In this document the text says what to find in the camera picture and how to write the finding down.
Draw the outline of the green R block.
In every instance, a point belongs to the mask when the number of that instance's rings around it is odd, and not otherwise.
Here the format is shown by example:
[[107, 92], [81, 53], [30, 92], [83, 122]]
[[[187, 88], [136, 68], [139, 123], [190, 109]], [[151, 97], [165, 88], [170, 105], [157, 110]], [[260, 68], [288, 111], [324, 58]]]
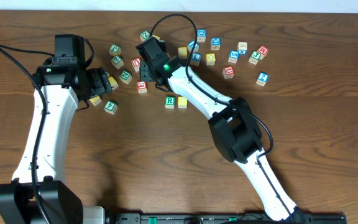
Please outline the green R block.
[[175, 100], [174, 96], [166, 96], [165, 97], [165, 108], [166, 109], [174, 109], [175, 108]]

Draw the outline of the yellow O block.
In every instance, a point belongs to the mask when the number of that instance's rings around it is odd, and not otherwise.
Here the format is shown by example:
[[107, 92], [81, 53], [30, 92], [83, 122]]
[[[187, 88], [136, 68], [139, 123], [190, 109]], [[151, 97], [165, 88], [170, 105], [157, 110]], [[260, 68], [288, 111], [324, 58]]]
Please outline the yellow O block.
[[179, 96], [178, 97], [178, 108], [179, 109], [186, 109], [187, 106], [188, 106], [188, 100], [183, 96]]
[[216, 54], [214, 53], [208, 53], [206, 54], [206, 65], [212, 66], [216, 63]]

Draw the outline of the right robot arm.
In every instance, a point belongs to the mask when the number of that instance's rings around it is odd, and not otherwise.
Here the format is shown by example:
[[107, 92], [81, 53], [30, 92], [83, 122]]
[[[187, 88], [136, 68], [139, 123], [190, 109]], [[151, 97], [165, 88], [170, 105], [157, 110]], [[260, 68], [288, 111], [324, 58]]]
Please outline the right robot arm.
[[197, 76], [188, 60], [169, 57], [165, 42], [149, 37], [136, 49], [156, 86], [185, 97], [207, 118], [214, 144], [229, 162], [237, 164], [258, 193], [267, 216], [278, 222], [305, 222], [304, 213], [279, 183], [262, 145], [266, 125], [246, 100], [220, 94]]

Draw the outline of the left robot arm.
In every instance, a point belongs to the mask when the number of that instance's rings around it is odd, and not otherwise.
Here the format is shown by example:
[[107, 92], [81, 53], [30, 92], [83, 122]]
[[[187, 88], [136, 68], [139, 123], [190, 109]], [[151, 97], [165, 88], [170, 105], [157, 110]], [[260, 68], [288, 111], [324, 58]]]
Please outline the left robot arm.
[[114, 223], [102, 206], [84, 206], [65, 185], [68, 134], [81, 101], [111, 92], [104, 68], [90, 68], [89, 40], [55, 36], [55, 51], [34, 74], [34, 113], [22, 159], [8, 184], [0, 184], [5, 223]]

